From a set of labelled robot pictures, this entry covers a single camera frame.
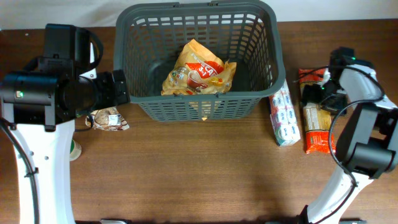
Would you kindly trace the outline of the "yellow instant coffee bag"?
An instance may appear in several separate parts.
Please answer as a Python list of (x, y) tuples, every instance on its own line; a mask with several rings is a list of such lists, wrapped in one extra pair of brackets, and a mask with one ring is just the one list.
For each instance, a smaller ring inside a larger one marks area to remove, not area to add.
[[(222, 61), (212, 51), (192, 39), (185, 44), (174, 68), (162, 84), (162, 95), (218, 96), (230, 91), (236, 73), (237, 63)], [(180, 119), (210, 118), (223, 106), (221, 100), (188, 101), (176, 104), (177, 116)]]

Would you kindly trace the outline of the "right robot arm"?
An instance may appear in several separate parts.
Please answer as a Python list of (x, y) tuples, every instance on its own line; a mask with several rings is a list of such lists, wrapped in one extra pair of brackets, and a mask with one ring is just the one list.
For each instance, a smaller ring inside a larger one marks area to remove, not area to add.
[[(379, 84), (373, 64), (357, 59), (353, 49), (339, 47), (323, 69), (324, 83), (305, 86), (302, 104), (315, 103), (335, 115), (327, 144), (337, 167), (298, 223), (341, 223), (360, 191), (397, 166), (397, 106)], [(353, 113), (334, 142), (332, 129), (348, 108)]]

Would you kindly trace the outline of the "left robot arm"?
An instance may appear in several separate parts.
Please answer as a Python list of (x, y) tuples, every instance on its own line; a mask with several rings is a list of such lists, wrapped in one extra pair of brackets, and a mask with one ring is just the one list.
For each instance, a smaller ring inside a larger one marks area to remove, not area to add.
[(91, 31), (47, 24), (44, 52), (1, 82), (1, 128), (14, 146), (21, 223), (74, 223), (70, 148), (75, 120), (130, 101), (122, 70), (94, 72)]

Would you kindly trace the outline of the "orange spaghetti pasta packet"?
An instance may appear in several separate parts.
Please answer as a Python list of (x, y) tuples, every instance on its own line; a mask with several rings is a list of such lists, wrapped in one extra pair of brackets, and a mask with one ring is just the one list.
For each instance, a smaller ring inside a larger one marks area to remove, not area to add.
[(301, 98), (303, 86), (308, 84), (321, 85), (323, 73), (325, 68), (308, 73), (310, 70), (299, 69), (298, 74), (304, 76), (300, 78), (300, 105), (304, 118), (305, 129), (305, 153), (310, 154), (313, 152), (329, 153), (328, 135), (331, 124), (331, 114), (325, 110), (321, 110), (319, 106), (310, 103), (307, 106), (302, 106)]

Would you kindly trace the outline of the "dark grey plastic basket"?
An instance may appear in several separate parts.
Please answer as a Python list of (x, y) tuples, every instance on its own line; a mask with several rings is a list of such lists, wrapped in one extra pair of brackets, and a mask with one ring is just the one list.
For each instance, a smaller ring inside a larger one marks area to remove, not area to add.
[(156, 121), (238, 119), (285, 83), (274, 11), (262, 1), (136, 4), (116, 21), (114, 68)]

